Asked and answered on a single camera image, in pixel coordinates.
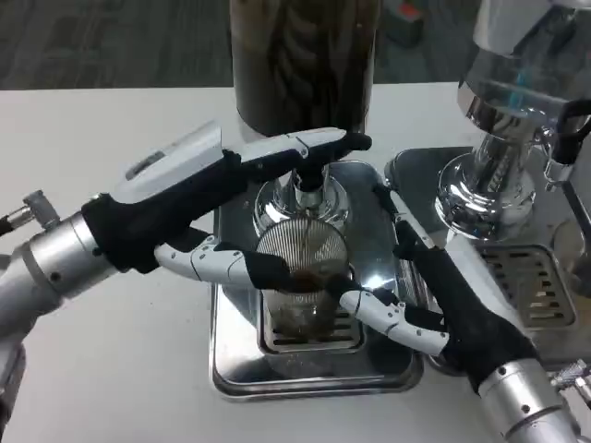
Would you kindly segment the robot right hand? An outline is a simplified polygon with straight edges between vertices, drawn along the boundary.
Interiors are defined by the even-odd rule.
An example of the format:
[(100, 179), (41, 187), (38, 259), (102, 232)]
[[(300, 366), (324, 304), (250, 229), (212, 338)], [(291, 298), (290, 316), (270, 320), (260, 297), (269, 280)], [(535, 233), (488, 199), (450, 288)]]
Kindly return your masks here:
[(393, 255), (414, 265), (440, 311), (400, 300), (384, 304), (384, 289), (369, 289), (345, 276), (328, 279), (330, 297), (390, 340), (456, 365), (473, 389), (503, 365), (538, 362), (521, 320), (470, 243), (455, 237), (445, 247), (437, 246), (399, 194), (385, 185), (374, 186), (372, 192), (392, 221), (397, 240)]

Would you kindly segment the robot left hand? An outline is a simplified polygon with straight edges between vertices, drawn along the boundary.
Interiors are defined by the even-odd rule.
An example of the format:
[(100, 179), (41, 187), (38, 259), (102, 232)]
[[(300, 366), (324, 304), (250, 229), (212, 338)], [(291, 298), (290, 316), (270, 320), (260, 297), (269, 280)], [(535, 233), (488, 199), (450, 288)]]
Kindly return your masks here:
[(224, 147), (221, 129), (207, 124), (136, 163), (115, 190), (82, 207), (91, 251), (120, 272), (163, 267), (197, 281), (301, 291), (283, 258), (234, 249), (190, 224), (251, 184), (315, 172), (371, 145), (367, 135), (325, 127)]

